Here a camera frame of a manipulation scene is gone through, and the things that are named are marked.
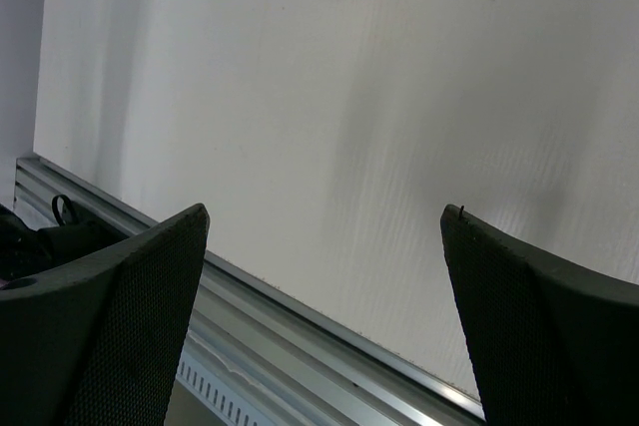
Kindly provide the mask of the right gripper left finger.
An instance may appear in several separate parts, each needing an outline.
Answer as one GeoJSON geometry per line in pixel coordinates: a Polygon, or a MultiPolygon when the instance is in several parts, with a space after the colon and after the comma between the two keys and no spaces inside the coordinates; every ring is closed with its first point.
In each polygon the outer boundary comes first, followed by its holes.
{"type": "Polygon", "coordinates": [[[2,423],[162,424],[208,231],[208,212],[196,204],[1,284],[2,423]]]}

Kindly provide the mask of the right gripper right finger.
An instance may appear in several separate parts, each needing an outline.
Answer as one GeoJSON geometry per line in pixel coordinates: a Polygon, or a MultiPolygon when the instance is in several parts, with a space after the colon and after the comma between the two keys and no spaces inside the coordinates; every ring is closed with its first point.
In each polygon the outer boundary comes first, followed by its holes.
{"type": "Polygon", "coordinates": [[[444,259],[490,425],[634,425],[638,288],[441,214],[444,259]]]}

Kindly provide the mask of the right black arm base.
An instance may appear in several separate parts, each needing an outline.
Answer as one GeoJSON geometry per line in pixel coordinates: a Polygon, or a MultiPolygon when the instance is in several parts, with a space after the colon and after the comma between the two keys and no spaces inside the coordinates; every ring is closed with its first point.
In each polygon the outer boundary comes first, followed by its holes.
{"type": "Polygon", "coordinates": [[[66,195],[51,200],[54,226],[32,229],[1,208],[1,284],[66,264],[126,236],[66,195]]]}

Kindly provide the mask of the aluminium rail frame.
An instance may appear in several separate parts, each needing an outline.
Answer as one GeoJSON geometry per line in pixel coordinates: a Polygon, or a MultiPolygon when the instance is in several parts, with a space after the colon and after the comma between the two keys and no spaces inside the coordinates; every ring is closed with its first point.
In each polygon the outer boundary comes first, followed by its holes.
{"type": "Polygon", "coordinates": [[[213,253],[183,351],[275,425],[480,425],[480,404],[213,253]]]}

